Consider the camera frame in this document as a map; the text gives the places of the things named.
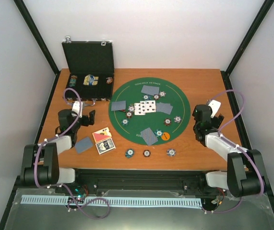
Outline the teal chip top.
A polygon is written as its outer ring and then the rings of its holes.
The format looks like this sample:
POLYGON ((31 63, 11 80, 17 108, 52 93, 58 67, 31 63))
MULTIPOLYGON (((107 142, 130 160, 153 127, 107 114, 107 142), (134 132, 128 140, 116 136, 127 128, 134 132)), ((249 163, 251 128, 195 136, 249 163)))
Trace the teal chip top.
POLYGON ((143 99, 144 99, 145 101, 151 100, 151 96, 150 96, 150 95, 144 95, 144 96, 143 96, 143 99))

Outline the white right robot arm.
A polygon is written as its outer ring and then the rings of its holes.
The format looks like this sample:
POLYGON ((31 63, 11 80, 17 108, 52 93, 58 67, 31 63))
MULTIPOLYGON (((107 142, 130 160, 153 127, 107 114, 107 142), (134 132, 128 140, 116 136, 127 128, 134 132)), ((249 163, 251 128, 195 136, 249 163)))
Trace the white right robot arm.
POLYGON ((261 153, 235 144, 218 131, 224 117, 207 104, 195 106, 192 116, 196 140, 227 162, 227 170, 206 172, 203 184, 228 190, 234 197, 263 194, 271 189, 261 153))

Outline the purple chip top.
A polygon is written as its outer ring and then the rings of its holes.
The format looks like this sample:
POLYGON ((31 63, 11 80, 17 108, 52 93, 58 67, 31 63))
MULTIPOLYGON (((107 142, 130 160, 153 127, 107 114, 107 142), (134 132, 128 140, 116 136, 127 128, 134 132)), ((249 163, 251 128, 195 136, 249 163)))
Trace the purple chip top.
POLYGON ((165 97, 165 96, 166 96, 166 93, 164 91, 159 92, 159 97, 165 97))

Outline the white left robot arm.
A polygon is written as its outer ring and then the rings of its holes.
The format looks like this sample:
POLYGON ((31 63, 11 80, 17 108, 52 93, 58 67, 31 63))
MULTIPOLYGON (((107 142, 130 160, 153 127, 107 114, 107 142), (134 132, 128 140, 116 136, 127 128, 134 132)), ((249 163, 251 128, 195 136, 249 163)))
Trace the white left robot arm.
POLYGON ((72 149, 77 142, 77 132, 81 126, 95 123, 95 110, 89 115, 64 109, 58 112, 59 127, 55 137, 41 144, 29 144, 24 148, 20 181, 25 186, 49 186, 66 184, 73 193, 80 192, 83 181, 76 176, 73 168, 61 168, 58 155, 72 149))

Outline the brown chip top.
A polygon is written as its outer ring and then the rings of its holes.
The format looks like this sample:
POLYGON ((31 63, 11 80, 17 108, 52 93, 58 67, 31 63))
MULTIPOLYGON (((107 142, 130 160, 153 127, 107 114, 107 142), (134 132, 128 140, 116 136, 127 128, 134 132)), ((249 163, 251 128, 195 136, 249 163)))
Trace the brown chip top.
POLYGON ((159 97, 158 94, 155 94, 155 95, 154 95, 154 99, 155 99, 155 100, 158 100, 159 98, 160 98, 160 97, 159 97))

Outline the teal chip bottom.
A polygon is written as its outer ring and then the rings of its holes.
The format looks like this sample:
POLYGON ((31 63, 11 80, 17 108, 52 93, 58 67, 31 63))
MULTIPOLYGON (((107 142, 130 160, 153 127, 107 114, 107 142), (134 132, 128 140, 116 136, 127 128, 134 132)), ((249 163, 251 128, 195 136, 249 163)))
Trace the teal chip bottom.
POLYGON ((156 135, 157 137, 161 137, 161 136, 163 135, 163 131, 160 130, 160 129, 156 129, 156 130, 155 130, 155 135, 156 135))

